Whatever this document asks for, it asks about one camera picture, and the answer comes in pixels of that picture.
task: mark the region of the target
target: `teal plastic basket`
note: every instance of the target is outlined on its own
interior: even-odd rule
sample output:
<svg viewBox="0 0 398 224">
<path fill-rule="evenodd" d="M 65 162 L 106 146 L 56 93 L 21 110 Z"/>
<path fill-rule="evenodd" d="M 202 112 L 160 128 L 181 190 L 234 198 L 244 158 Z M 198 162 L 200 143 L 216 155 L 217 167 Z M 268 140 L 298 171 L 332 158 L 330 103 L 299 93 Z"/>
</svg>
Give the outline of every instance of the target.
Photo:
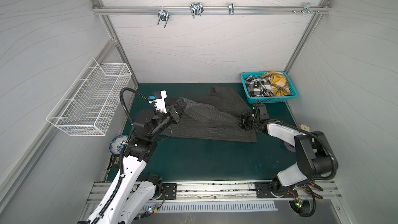
<svg viewBox="0 0 398 224">
<path fill-rule="evenodd" d="M 249 96 L 249 92 L 246 88 L 246 84 L 245 84 L 245 79 L 249 76 L 252 76 L 254 79 L 256 78 L 261 78 L 261 76 L 263 74 L 265 74 L 266 72 L 247 72 L 247 73 L 241 73 L 240 77 L 242 79 L 242 84 L 243 84 L 243 88 L 245 88 L 245 92 L 246 92 L 246 97 L 248 99 L 248 102 L 250 104 L 254 104 L 257 101 L 261 102 L 261 103 L 276 103 L 276 102 L 286 102 L 288 100 L 290 100 L 291 98 L 296 98 L 299 94 L 297 93 L 297 90 L 295 88 L 295 86 L 293 85 L 292 81 L 290 80 L 290 78 L 287 76 L 287 74 L 283 71 L 278 71 L 283 73 L 287 79 L 289 80 L 289 90 L 290 90 L 290 96 L 278 96 L 278 97 L 250 97 Z"/>
</svg>

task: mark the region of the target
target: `clothes in basket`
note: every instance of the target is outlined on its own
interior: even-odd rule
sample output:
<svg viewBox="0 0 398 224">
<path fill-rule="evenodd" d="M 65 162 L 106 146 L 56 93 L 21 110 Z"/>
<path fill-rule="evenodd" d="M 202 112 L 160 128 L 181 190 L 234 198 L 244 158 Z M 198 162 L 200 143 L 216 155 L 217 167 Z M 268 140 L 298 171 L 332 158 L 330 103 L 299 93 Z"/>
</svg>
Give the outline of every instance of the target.
<svg viewBox="0 0 398 224">
<path fill-rule="evenodd" d="M 266 72 L 261 78 L 249 76 L 245 80 L 251 97 L 289 96 L 289 80 L 281 72 Z"/>
</svg>

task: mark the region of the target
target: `white wire basket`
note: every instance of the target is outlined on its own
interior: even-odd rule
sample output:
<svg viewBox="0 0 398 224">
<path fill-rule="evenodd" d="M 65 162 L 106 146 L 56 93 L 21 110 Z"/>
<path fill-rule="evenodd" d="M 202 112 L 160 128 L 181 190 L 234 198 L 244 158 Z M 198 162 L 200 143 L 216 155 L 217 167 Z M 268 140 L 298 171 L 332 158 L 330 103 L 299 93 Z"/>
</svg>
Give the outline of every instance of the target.
<svg viewBox="0 0 398 224">
<path fill-rule="evenodd" d="M 105 136 L 119 105 L 119 92 L 131 77 L 125 63 L 89 64 L 47 116 L 69 136 Z"/>
</svg>

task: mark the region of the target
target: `green tabletop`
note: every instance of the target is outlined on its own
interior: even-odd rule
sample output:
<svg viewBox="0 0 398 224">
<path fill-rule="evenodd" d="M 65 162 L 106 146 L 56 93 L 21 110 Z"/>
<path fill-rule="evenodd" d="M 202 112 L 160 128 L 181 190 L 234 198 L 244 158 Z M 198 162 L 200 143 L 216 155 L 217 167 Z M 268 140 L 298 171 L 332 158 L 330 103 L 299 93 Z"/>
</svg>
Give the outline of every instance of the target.
<svg viewBox="0 0 398 224">
<path fill-rule="evenodd" d="M 196 99 L 205 96 L 212 86 L 232 87 L 246 101 L 241 83 L 141 83 L 138 91 L 150 96 L 152 92 L 166 90 L 167 97 Z M 135 97 L 132 118 L 143 108 L 150 109 L 150 105 Z M 285 103 L 269 103 L 267 109 L 271 118 L 294 125 Z M 130 130 L 127 121 L 123 133 Z M 164 181 L 271 179 L 295 162 L 295 153 L 288 151 L 283 141 L 263 133 L 257 136 L 256 143 L 168 137 L 158 142 L 140 177 L 152 173 Z M 114 178 L 111 174 L 115 172 L 109 174 L 108 181 Z"/>
</svg>

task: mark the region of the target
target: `gray round object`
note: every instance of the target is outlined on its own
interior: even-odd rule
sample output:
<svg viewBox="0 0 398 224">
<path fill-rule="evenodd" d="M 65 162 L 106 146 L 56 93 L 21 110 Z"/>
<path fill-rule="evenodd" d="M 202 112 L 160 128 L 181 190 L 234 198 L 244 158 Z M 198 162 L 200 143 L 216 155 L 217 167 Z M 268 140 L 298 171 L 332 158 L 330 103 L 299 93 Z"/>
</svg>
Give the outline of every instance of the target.
<svg viewBox="0 0 398 224">
<path fill-rule="evenodd" d="M 294 146 L 292 146 L 291 144 L 289 144 L 288 142 L 283 142 L 283 144 L 286 146 L 286 148 L 290 151 L 290 152 L 296 152 L 296 148 Z"/>
</svg>

